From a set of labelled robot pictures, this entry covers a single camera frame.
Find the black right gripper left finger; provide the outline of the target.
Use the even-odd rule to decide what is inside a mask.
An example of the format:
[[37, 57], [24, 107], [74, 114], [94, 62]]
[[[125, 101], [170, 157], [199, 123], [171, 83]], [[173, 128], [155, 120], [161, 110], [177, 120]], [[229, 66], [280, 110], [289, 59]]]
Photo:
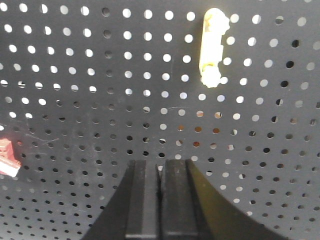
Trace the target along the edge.
[[160, 238], [160, 177], [158, 167], [148, 161], [134, 163], [125, 230], [126, 240]]

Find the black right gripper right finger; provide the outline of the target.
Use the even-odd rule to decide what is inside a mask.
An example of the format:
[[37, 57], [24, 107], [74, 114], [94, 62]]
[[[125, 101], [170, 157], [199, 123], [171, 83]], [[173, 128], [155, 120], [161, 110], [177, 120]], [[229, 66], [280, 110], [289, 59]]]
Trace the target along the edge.
[[184, 160], [166, 160], [161, 184], [163, 240], [213, 240]]

